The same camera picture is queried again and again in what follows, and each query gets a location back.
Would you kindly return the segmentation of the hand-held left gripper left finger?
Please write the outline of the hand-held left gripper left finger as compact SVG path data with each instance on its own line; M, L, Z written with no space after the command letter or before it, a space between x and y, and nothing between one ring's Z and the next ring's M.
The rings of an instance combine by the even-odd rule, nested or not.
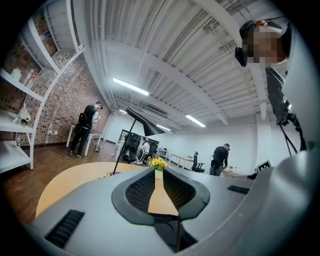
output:
M153 226L155 220L148 209L155 186L155 169L148 167L114 188L111 194L112 204L131 224Z

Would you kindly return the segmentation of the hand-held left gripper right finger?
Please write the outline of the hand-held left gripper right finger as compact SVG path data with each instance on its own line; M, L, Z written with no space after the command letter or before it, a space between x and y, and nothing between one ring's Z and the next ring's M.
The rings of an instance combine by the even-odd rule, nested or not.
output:
M163 187L181 221L196 218L209 204L210 191L202 183L169 167L163 169Z

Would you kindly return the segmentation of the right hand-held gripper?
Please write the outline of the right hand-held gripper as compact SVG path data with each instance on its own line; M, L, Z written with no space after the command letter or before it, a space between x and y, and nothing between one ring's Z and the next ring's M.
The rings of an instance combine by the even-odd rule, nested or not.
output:
M271 165L271 162L269 160L259 164L256 166L256 168L254 169L254 173L253 174L250 174L247 176L247 179L249 180L255 180L257 175L264 169L267 169L267 168L270 168L272 165Z

